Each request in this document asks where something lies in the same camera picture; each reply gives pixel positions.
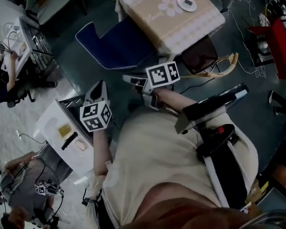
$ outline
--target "beige shirt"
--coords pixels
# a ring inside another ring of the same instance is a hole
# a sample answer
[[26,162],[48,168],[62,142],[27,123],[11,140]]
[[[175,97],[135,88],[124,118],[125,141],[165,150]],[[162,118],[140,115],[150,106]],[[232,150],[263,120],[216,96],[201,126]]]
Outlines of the beige shirt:
[[[177,134],[176,121],[168,113],[150,109],[136,111],[123,125],[107,176],[91,181],[91,198],[103,188],[107,206],[119,226],[132,222],[147,192],[164,182],[180,184],[221,206],[205,164],[196,157],[195,150],[202,142],[200,134],[194,129],[185,135]],[[207,127],[224,124],[233,124],[228,114],[209,121]],[[237,126],[235,132],[239,136],[235,153],[252,184],[258,169],[257,151]],[[89,228],[97,228],[93,206],[87,207]]]

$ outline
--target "dark floor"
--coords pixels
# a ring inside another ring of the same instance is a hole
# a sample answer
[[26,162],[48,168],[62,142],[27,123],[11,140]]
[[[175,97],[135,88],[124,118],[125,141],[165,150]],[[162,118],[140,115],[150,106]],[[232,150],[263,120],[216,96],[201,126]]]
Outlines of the dark floor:
[[[221,8],[218,0],[211,1]],[[56,30],[60,37],[49,37],[48,40],[58,64],[64,69],[79,93],[84,94],[97,80],[103,79],[107,82],[113,114],[117,124],[120,125],[128,115],[128,103],[132,99],[138,99],[138,96],[131,90],[130,85],[122,81],[122,72],[107,71],[100,67],[75,40],[75,34],[91,21],[95,23],[99,35],[104,34],[118,23],[118,15],[114,12],[115,2],[113,0],[84,0],[84,2],[88,15],[84,16],[75,4],[68,4],[48,23],[48,26]],[[253,2],[255,11],[251,10],[251,13],[257,24],[257,16],[261,11],[262,3],[260,0]],[[245,37],[248,36],[245,30],[248,24],[245,20],[252,24],[248,7],[248,3],[244,1],[235,1],[231,8]],[[212,37],[218,55],[224,56],[238,52],[242,66],[249,72],[254,71],[249,53],[242,44],[242,37],[231,14],[225,16],[225,19],[224,27]],[[226,68],[227,65],[223,63],[219,64],[219,67]],[[184,66],[180,65],[179,69],[182,72]],[[277,79],[274,64],[266,66],[266,74],[266,79],[256,78],[255,74],[247,74],[237,65],[228,76],[213,80],[202,87],[192,88],[185,93],[186,96],[195,100],[203,100],[239,83],[247,84],[250,93],[228,112],[235,124],[256,146],[260,171],[269,163],[286,136],[286,116],[275,116],[273,108],[267,103],[267,94],[270,90],[275,90],[286,97],[286,80]],[[175,84],[175,91],[181,92],[190,85],[199,85],[205,81],[206,79],[181,80]]]

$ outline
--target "hand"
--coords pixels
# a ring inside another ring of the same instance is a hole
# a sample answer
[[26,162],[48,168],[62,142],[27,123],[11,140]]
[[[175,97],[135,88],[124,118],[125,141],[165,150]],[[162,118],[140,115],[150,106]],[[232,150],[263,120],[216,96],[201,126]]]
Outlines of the hand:
[[5,165],[5,166],[4,166],[4,171],[7,172],[7,173],[9,173],[10,175],[11,175],[11,171],[12,171],[12,170],[13,170],[12,167],[10,167],[10,166],[8,166],[8,165]]
[[5,47],[2,43],[0,43],[0,54],[3,55],[4,54],[4,50],[5,50]]
[[37,155],[36,152],[29,152],[23,157],[24,162],[30,162],[31,160],[35,159],[35,156]]
[[16,53],[15,51],[13,51],[13,53],[10,55],[10,59],[11,59],[12,61],[16,61],[17,58],[18,58],[17,53]]

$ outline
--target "black handle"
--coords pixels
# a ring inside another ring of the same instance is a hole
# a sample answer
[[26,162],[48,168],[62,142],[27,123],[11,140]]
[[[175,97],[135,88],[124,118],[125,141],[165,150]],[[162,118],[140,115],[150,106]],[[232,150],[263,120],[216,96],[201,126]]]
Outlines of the black handle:
[[67,146],[69,146],[69,144],[70,144],[77,136],[78,136],[78,135],[77,135],[77,132],[73,132],[73,134],[66,139],[66,141],[65,141],[65,143],[62,145],[61,149],[62,149],[62,150],[65,150],[65,148],[66,148]]

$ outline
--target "blue chair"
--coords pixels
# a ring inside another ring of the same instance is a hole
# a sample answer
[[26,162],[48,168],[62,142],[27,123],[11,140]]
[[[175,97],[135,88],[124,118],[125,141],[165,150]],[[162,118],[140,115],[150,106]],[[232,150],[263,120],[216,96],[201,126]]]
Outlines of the blue chair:
[[90,22],[75,38],[107,70],[136,68],[140,61],[155,50],[130,17],[126,17],[102,37],[96,34],[94,23]]

